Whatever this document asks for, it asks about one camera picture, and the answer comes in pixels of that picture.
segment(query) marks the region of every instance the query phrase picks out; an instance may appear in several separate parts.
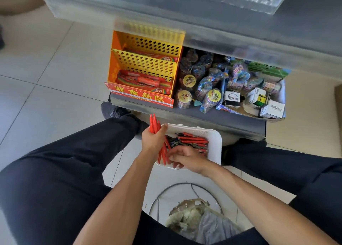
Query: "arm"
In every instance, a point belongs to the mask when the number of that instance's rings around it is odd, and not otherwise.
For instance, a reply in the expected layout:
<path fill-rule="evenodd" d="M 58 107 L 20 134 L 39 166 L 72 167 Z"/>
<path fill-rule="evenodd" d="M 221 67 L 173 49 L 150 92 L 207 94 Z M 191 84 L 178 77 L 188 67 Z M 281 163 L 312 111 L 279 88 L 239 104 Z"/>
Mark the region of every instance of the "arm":
<path fill-rule="evenodd" d="M 337 245 L 326 233 L 279 199 L 246 182 L 188 146 L 169 154 L 173 161 L 214 181 L 270 245 Z"/>
<path fill-rule="evenodd" d="M 142 151 L 133 164 L 93 212 L 74 245 L 131 245 L 138 228 L 148 179 L 165 140 L 167 125 L 142 135 Z"/>

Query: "person's left hand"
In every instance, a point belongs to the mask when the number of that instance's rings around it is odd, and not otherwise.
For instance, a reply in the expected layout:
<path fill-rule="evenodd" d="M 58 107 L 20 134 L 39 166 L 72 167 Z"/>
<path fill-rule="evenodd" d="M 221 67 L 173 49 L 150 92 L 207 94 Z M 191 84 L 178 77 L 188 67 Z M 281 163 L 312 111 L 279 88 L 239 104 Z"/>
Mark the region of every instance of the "person's left hand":
<path fill-rule="evenodd" d="M 154 134 L 150 132 L 149 127 L 143 131 L 141 145 L 143 152 L 151 154 L 154 161 L 157 160 L 158 153 L 165 142 L 165 132 L 168 129 L 168 124 L 161 126 L 160 130 Z"/>

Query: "bundle of red pens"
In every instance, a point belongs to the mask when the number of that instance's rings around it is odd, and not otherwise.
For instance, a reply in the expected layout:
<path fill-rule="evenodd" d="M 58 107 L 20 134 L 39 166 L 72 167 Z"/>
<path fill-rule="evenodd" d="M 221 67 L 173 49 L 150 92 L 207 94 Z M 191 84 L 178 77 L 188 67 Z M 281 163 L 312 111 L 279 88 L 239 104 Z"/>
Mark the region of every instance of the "bundle of red pens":
<path fill-rule="evenodd" d="M 153 116 L 152 114 L 150 114 L 150 132 L 157 133 L 160 130 L 160 128 L 161 128 L 160 122 L 157 121 L 156 114 L 154 113 Z M 166 136 L 164 138 L 165 138 L 165 142 L 163 144 L 163 147 L 159 151 L 158 163 L 160 164 L 160 160 L 163 159 L 163 163 L 164 165 L 166 165 L 166 162 L 168 164 L 170 163 L 169 158 L 167 156 L 167 152 L 168 152 L 167 148 L 170 150 L 171 147 L 169 145 L 169 141 L 167 140 Z"/>

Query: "tile floor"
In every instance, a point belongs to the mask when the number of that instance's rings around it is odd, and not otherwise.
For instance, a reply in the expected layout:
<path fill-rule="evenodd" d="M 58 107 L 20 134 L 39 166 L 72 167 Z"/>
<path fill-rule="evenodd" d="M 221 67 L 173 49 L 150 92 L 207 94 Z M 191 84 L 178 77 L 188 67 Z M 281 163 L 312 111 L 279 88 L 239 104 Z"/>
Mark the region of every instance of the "tile floor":
<path fill-rule="evenodd" d="M 109 94 L 103 82 L 112 32 L 56 19 L 46 6 L 15 17 L 0 17 L 0 24 L 7 44 L 0 51 L 1 170 L 32 149 L 102 120 L 100 104 Z M 267 125 L 269 145 L 341 157 L 333 98 L 333 88 L 340 83 L 319 74 L 294 71 L 287 79 L 287 118 Z M 317 103 L 323 106 L 318 109 Z M 106 185 L 113 187 L 121 179 L 140 146 L 140 141 L 133 139 L 113 159 L 103 173 Z M 236 168 L 229 170 L 286 203 L 294 197 Z M 149 211 L 165 187 L 189 181 L 211 191 L 231 220 L 246 229 L 252 226 L 207 178 L 158 165 L 148 182 L 143 210 Z M 0 244 L 15 244 L 2 213 L 0 232 L 4 237 Z"/>

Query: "hand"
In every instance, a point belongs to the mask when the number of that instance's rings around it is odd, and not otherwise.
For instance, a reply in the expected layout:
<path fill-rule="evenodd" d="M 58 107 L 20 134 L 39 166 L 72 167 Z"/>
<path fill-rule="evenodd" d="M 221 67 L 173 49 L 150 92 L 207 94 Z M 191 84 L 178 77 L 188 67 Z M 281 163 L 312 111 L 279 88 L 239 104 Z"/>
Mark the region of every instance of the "hand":
<path fill-rule="evenodd" d="M 215 164 L 190 146 L 176 146 L 169 150 L 168 157 L 174 161 L 173 168 L 186 167 L 192 172 L 208 177 L 209 169 Z"/>
<path fill-rule="evenodd" d="M 168 127 L 169 125 L 167 123 L 164 124 L 156 134 L 151 133 L 149 127 L 143 131 L 141 139 L 142 151 L 150 154 L 154 162 L 157 160 L 158 153 L 163 147 L 165 132 Z"/>

